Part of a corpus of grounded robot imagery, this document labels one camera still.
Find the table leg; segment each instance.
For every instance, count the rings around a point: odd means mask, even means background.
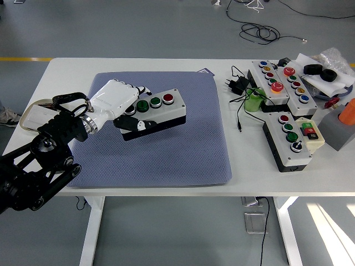
[[[295,233],[293,232],[288,208],[298,197],[274,197],[278,221],[285,244],[288,263],[290,266],[302,266],[300,251],[298,250]]]
[[[94,262],[105,197],[85,197],[85,199],[91,206],[91,212],[82,257],[80,259],[80,266],[91,266]]]

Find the yellow floor line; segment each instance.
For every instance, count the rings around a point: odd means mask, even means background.
[[[38,57],[0,57],[0,61],[21,61],[21,62],[49,62],[53,58]]]

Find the control box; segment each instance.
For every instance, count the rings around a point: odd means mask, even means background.
[[[267,99],[261,105],[263,112],[290,111],[293,117],[311,118],[318,106],[294,68],[273,68],[269,61],[254,61],[248,78],[263,88]]]
[[[313,155],[318,148],[322,147],[324,143],[326,143],[325,139],[313,120],[300,117],[295,122],[303,133],[307,149]]]
[[[280,172],[302,171],[312,160],[290,112],[271,112],[262,127]]]
[[[263,111],[271,111],[275,106],[286,105],[289,99],[287,91],[280,83],[273,66],[268,61],[253,61],[251,75],[258,87],[263,88],[268,100],[262,105]]]
[[[294,68],[279,67],[276,73],[290,97],[287,106],[293,117],[311,118],[317,111],[318,106]]]
[[[178,89],[172,89],[139,98],[124,115],[157,123],[150,129],[140,131],[120,129],[123,139],[127,141],[186,123],[186,105]]]

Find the shoe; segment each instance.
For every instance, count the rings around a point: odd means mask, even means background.
[[[21,116],[16,114],[10,108],[3,108],[0,111],[0,125],[8,127],[16,127]]]

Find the gray floor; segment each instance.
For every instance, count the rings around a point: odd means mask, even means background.
[[[305,17],[277,0],[263,2],[260,13],[232,2],[229,13],[307,43],[283,38],[265,46],[242,40],[240,24],[226,17],[228,1],[222,7],[212,7],[210,0],[4,2],[0,57],[294,59],[336,47],[355,63],[355,18]],[[355,14],[355,3],[347,0],[287,3],[305,13]],[[47,65],[0,61],[2,103],[22,113]],[[1,152],[11,133],[0,128]],[[79,212],[76,202],[56,197],[38,212],[3,213],[0,265],[78,265],[90,208]],[[322,206],[355,242],[354,216],[347,207],[354,202],[300,198],[290,208],[303,265],[336,265],[308,206]],[[244,212],[240,198],[108,198],[94,265],[258,265],[261,237],[245,232]],[[287,265],[274,211],[268,229],[263,265]]]

